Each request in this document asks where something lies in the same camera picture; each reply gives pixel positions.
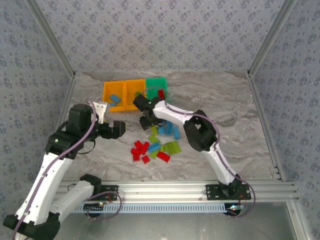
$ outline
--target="orange tray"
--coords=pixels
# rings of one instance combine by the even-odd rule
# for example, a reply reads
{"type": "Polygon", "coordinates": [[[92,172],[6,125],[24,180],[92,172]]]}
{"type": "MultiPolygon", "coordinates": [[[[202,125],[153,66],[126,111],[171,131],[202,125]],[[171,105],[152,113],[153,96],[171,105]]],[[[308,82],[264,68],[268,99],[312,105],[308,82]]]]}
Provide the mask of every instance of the orange tray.
{"type": "Polygon", "coordinates": [[[112,103],[110,96],[116,95],[121,101],[116,105],[110,107],[110,112],[123,112],[136,110],[136,106],[133,104],[136,92],[143,92],[146,90],[145,79],[133,79],[123,81],[105,81],[103,86],[102,101],[112,103]]]}

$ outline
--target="lime green lego brick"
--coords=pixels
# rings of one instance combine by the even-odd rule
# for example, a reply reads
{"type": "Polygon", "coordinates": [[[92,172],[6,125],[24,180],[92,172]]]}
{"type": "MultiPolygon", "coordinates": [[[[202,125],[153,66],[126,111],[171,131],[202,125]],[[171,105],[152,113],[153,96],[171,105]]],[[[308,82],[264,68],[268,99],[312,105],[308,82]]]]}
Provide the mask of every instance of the lime green lego brick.
{"type": "Polygon", "coordinates": [[[159,152],[160,152],[160,150],[156,150],[156,151],[154,151],[154,152],[150,153],[150,154],[149,154],[150,158],[152,158],[152,159],[156,159],[157,154],[158,154],[159,152]]]}
{"type": "Polygon", "coordinates": [[[168,146],[167,145],[161,145],[160,150],[161,150],[161,152],[168,152],[168,146]]]}
{"type": "Polygon", "coordinates": [[[169,155],[178,154],[181,152],[181,148],[177,141],[168,142],[166,146],[167,146],[167,152],[169,153],[169,155]]]}
{"type": "Polygon", "coordinates": [[[151,127],[151,132],[152,132],[152,135],[158,135],[159,132],[158,132],[157,126],[152,126],[151,127]]]}
{"type": "Polygon", "coordinates": [[[155,135],[151,135],[148,138],[149,138],[150,142],[152,142],[153,144],[160,143],[160,140],[155,135]]]}

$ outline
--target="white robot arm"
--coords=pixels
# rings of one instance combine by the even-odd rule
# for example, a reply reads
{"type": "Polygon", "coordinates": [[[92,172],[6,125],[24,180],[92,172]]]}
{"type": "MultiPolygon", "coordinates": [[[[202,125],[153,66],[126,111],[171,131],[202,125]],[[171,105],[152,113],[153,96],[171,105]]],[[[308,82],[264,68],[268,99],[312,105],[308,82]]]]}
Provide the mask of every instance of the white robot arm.
{"type": "Polygon", "coordinates": [[[92,114],[92,107],[89,105],[74,105],[69,111],[68,121],[49,137],[40,171],[27,198],[16,214],[7,215],[4,219],[4,226],[12,230],[17,229],[15,239],[21,239],[23,235],[23,239],[29,237],[34,240],[53,240],[61,223],[79,204],[92,195],[101,193],[101,179],[86,174],[72,190],[53,202],[65,172],[85,142],[94,142],[97,137],[117,139],[126,131],[124,122],[114,121],[113,127],[104,123],[104,114],[108,109],[106,103],[93,102],[93,105],[96,115],[92,114]],[[87,133],[85,140],[77,145],[76,143],[87,133]],[[57,159],[60,154],[75,145],[77,147],[72,151],[57,159]]]}
{"type": "Polygon", "coordinates": [[[242,183],[234,176],[239,177],[239,175],[230,167],[223,155],[219,143],[217,143],[217,133],[214,126],[206,119],[197,116],[206,117],[202,110],[197,112],[186,111],[172,106],[158,97],[149,100],[142,94],[134,99],[133,104],[143,112],[140,124],[144,130],[160,124],[164,120],[183,128],[189,144],[205,155],[216,172],[223,193],[227,197],[238,194],[242,183]]]}

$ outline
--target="blue-gray patterned wall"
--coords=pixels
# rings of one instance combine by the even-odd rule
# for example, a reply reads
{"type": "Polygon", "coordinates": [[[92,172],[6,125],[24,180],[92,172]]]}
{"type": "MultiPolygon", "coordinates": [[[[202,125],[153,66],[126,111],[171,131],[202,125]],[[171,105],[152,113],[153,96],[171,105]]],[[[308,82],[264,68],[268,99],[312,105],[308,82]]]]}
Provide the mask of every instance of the blue-gray patterned wall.
{"type": "Polygon", "coordinates": [[[254,80],[287,180],[320,239],[319,0],[298,0],[254,80]]]}
{"type": "MultiPolygon", "coordinates": [[[[68,83],[25,2],[1,0],[1,223],[5,215],[16,212],[38,174],[68,83]]],[[[0,225],[0,239],[9,239],[4,237],[8,231],[0,225]]]]}
{"type": "Polygon", "coordinates": [[[283,0],[37,0],[78,72],[246,70],[283,0]]]}

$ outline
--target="enclosure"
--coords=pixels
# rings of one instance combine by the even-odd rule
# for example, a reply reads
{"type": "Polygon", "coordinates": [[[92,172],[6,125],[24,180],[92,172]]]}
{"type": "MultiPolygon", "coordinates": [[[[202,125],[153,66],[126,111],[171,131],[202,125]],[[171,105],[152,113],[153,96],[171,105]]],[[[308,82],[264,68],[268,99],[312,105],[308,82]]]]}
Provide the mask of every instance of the enclosure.
{"type": "MultiPolygon", "coordinates": [[[[227,162],[256,192],[256,203],[245,201],[254,210],[241,219],[209,210],[230,201],[207,200],[217,174],[183,127],[179,154],[144,164],[131,154],[152,134],[142,113],[110,111],[104,121],[126,122],[125,134],[97,138],[92,152],[77,155],[54,199],[91,174],[118,185],[132,209],[92,221],[80,205],[55,239],[320,239],[318,1],[3,2],[2,221],[26,199],[48,137],[72,106],[101,102],[105,82],[166,78],[171,105],[216,123],[227,162]],[[168,214],[168,206],[181,210],[168,214]]],[[[126,94],[131,102],[134,92],[126,94]]],[[[1,226],[1,239],[12,233],[1,226]]]]}

